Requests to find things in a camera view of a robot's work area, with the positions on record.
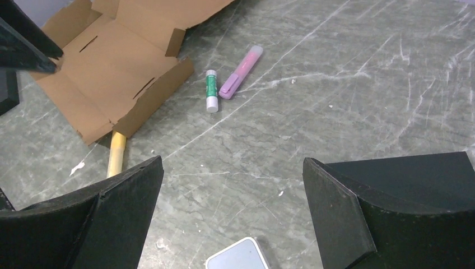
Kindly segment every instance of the cardboard slot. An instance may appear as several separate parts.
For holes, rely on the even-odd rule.
[[[152,82],[154,79],[155,79],[154,77],[151,78],[151,79],[138,91],[138,93],[135,94],[135,96],[134,96],[132,99],[135,99],[135,98],[145,89],[145,87],[147,87],[147,86],[150,84],[150,82]]]
[[[82,52],[85,48],[87,48],[87,46],[89,46],[92,42],[94,42],[94,40],[96,40],[98,36],[96,35],[96,37],[94,37],[91,41],[87,42],[87,44],[82,47],[82,49],[79,51],[79,52]]]

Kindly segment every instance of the glue stick cap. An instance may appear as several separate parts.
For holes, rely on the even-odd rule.
[[[206,111],[210,113],[218,112],[218,97],[216,96],[206,97]]]
[[[213,75],[213,76],[218,76],[218,73],[214,70],[208,70],[206,71],[206,76]]]

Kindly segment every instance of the pink highlighter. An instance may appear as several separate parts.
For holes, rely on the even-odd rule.
[[[253,46],[243,61],[236,68],[234,73],[229,76],[226,82],[220,88],[220,96],[224,99],[231,99],[243,79],[248,75],[251,68],[255,65],[264,49],[259,46]]]

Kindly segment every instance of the white debris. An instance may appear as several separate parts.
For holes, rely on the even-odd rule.
[[[157,242],[155,242],[155,246],[157,246],[157,249],[164,249],[165,251],[169,251],[170,248],[168,245],[165,244],[164,239],[160,238]]]
[[[73,169],[71,169],[71,173],[69,174],[69,176],[72,176],[76,172],[76,170],[83,168],[85,165],[86,164],[84,163],[84,161],[78,163]]]

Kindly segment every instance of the phone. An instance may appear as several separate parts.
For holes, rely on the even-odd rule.
[[[269,265],[252,237],[246,237],[206,260],[206,269],[269,269]]]

